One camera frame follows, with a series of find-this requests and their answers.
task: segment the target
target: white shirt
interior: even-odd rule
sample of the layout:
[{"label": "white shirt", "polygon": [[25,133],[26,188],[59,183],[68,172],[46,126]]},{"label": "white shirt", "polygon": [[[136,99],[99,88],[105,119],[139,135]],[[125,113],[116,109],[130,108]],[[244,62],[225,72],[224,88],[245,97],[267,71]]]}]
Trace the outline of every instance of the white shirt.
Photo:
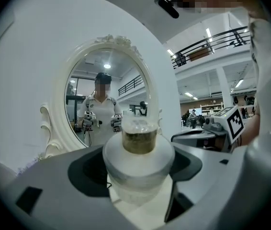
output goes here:
[{"label": "white shirt", "polygon": [[142,108],[141,108],[141,109],[136,109],[136,110],[135,110],[136,116],[144,116],[144,115],[141,115],[140,110],[141,110],[142,114],[145,114],[145,111],[146,111],[146,110],[144,110],[144,109],[142,109]]},{"label": "white shirt", "polygon": [[271,22],[249,20],[251,53],[257,81],[256,102],[260,107],[260,134],[271,130]]},{"label": "white shirt", "polygon": [[79,117],[84,117],[84,112],[90,111],[96,115],[96,118],[99,121],[102,121],[99,128],[93,126],[93,131],[86,132],[86,145],[90,145],[89,136],[91,139],[91,146],[96,146],[104,145],[115,134],[113,132],[113,127],[111,127],[111,117],[114,114],[122,114],[122,110],[118,103],[114,105],[113,102],[116,102],[116,100],[107,95],[107,98],[102,103],[96,100],[94,96],[91,96],[88,108],[86,100],[82,103],[79,111]]}]

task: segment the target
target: fluorescent light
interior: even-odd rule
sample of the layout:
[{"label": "fluorescent light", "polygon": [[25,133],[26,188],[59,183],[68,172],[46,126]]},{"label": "fluorescent light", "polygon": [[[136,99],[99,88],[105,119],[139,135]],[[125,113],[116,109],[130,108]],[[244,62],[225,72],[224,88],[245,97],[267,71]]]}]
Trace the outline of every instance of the fluorescent light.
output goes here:
[{"label": "fluorescent light", "polygon": [[174,53],[170,49],[168,49],[169,54],[172,56]]},{"label": "fluorescent light", "polygon": [[236,88],[239,87],[239,86],[241,85],[241,83],[243,82],[243,80],[244,80],[244,79],[241,79],[241,80],[237,83]]},{"label": "fluorescent light", "polygon": [[206,32],[208,34],[208,37],[211,37],[211,33],[210,33],[209,28],[206,29]]},{"label": "fluorescent light", "polygon": [[189,97],[193,97],[193,95],[191,95],[189,92],[186,92],[185,94]]}]

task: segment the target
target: white robot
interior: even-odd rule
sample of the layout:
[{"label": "white robot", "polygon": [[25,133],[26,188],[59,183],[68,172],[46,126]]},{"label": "white robot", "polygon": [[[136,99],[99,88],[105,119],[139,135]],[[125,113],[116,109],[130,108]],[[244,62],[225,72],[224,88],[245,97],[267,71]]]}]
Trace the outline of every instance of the white robot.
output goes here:
[{"label": "white robot", "polygon": [[245,130],[242,115],[237,106],[226,107],[207,117],[203,128],[183,131],[171,138],[172,142],[183,145],[210,149],[217,137],[223,137],[222,152],[231,152],[231,145]]},{"label": "white robot", "polygon": [[[117,133],[122,130],[122,118],[120,114],[115,114],[111,117],[111,127],[113,127],[113,132]],[[86,131],[93,131],[94,127],[99,128],[101,121],[96,118],[93,112],[84,112],[83,121],[81,124],[82,129]]]}]

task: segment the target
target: balcony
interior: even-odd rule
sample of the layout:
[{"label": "balcony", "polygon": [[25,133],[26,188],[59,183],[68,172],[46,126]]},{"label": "balcony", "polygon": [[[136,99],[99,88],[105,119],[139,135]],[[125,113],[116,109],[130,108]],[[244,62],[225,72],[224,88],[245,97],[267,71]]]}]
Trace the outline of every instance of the balcony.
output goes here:
[{"label": "balcony", "polygon": [[122,88],[118,90],[118,96],[135,89],[136,86],[140,85],[141,83],[143,83],[141,75],[136,76],[134,79],[129,81],[127,84],[125,84]]},{"label": "balcony", "polygon": [[250,33],[247,26],[225,31],[205,38],[171,56],[174,69],[193,62],[197,59],[213,55],[216,51],[235,48],[250,44]]}]

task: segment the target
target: mirror frame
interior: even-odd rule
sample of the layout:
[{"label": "mirror frame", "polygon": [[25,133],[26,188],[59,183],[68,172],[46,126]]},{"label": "mirror frame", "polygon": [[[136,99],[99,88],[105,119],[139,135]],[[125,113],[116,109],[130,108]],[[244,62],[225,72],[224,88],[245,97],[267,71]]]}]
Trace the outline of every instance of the mirror frame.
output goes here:
[{"label": "mirror frame", "polygon": [[156,85],[136,46],[131,46],[131,41],[124,36],[114,38],[109,34],[105,37],[98,37],[76,47],[70,53],[70,57],[62,64],[55,77],[53,97],[50,103],[44,103],[40,108],[43,118],[41,128],[47,131],[46,158],[88,147],[77,137],[67,118],[65,106],[66,88],[76,64],[92,51],[103,48],[124,52],[135,61],[136,68],[147,91],[147,102],[149,104],[147,118],[158,124],[159,107]]}]

